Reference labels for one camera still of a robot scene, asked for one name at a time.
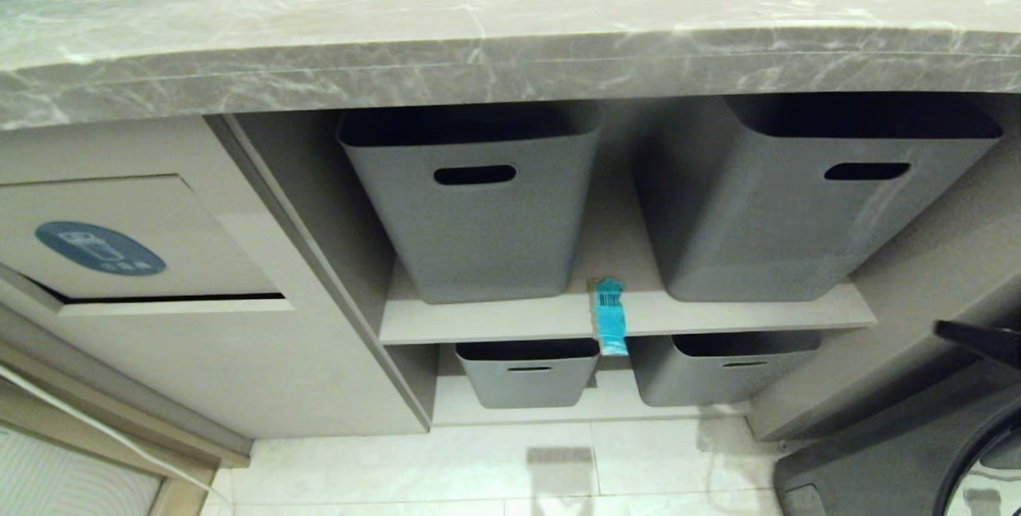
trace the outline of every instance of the blue circular sticker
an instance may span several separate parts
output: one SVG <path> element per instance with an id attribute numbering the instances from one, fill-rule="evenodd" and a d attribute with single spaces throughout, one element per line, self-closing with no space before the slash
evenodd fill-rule
<path id="1" fill-rule="evenodd" d="M 142 277 L 166 269 L 163 259 L 135 239 L 88 223 L 44 223 L 36 229 L 36 238 L 62 257 L 101 273 Z"/>

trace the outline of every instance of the sticker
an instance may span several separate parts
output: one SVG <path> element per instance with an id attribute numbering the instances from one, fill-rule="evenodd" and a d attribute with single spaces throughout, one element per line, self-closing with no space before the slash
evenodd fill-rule
<path id="1" fill-rule="evenodd" d="M 621 293 L 624 283 L 614 279 L 602 279 L 592 287 L 592 315 L 595 317 L 595 327 L 602 345 L 602 356 L 627 356 L 628 324 L 624 318 L 624 304 Z"/>
<path id="2" fill-rule="evenodd" d="M 163 260 L 135 239 L 96 225 L 44 223 L 36 229 L 36 238 L 62 257 L 100 273 L 142 277 L 166 269 Z"/>

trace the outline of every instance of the white cable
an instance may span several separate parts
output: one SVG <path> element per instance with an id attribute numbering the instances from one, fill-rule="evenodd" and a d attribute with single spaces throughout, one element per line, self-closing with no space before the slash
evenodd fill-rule
<path id="1" fill-rule="evenodd" d="M 106 426 L 102 422 L 99 422 L 98 420 L 83 413 L 77 408 L 68 405 L 67 403 L 64 403 L 60 398 L 51 395 L 49 392 L 36 386 L 35 384 L 33 384 L 33 382 L 30 382 L 21 375 L 3 366 L 3 364 L 0 364 L 0 376 L 6 378 L 15 385 L 23 388 L 26 391 L 40 398 L 44 403 L 47 403 L 48 405 L 58 408 L 61 411 L 65 412 L 66 414 L 69 414 L 70 416 L 77 418 L 78 420 L 88 424 L 92 428 L 99 430 L 99 432 L 103 432 L 104 434 L 120 442 L 125 447 L 128 447 L 129 449 L 131 449 L 132 452 L 144 458 L 146 461 L 149 461 L 152 464 L 155 464 L 156 466 L 162 468 L 163 470 L 166 470 L 167 472 L 177 475 L 182 480 L 186 480 L 188 482 L 191 482 L 192 484 L 195 484 L 196 486 L 202 488 L 208 494 L 214 495 L 216 498 L 220 499 L 220 501 L 222 501 L 228 507 L 230 514 L 234 513 L 234 505 L 230 501 L 227 501 L 227 498 L 224 495 L 220 494 L 218 490 L 213 489 L 212 486 L 208 486 L 208 484 L 205 484 L 203 482 L 198 481 L 197 479 L 194 479 L 191 475 L 189 475 L 189 473 L 186 473 L 184 470 L 178 468 L 177 466 L 167 464 L 159 460 L 158 458 L 152 456 L 151 454 L 147 453 L 144 449 L 142 449 L 142 447 L 139 447 L 138 443 L 135 443 L 135 440 L 132 440 L 128 436 L 125 436 L 120 432 L 117 432 L 117 430 L 110 428 L 109 426 Z"/>

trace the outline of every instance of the gray storage bin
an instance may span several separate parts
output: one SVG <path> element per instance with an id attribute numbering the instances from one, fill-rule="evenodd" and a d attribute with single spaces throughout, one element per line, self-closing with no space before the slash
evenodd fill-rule
<path id="1" fill-rule="evenodd" d="M 956 94 L 679 100 L 635 181 L 681 300 L 818 298 L 1001 137 Z"/>
<path id="2" fill-rule="evenodd" d="M 641 400 L 650 407 L 737 403 L 809 359 L 816 331 L 628 337 Z"/>
<path id="3" fill-rule="evenodd" d="M 593 338 L 461 342 L 455 346 L 482 407 L 572 407 L 599 357 Z"/>
<path id="4" fill-rule="evenodd" d="M 348 111 L 339 139 L 427 302 L 553 296 L 571 276 L 596 103 Z"/>

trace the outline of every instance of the tile floor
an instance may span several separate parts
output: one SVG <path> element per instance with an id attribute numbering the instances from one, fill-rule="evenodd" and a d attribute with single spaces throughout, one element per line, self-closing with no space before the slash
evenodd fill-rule
<path id="1" fill-rule="evenodd" d="M 783 454 L 739 418 L 449 427 L 258 440 L 214 486 L 235 516 L 779 516 Z"/>

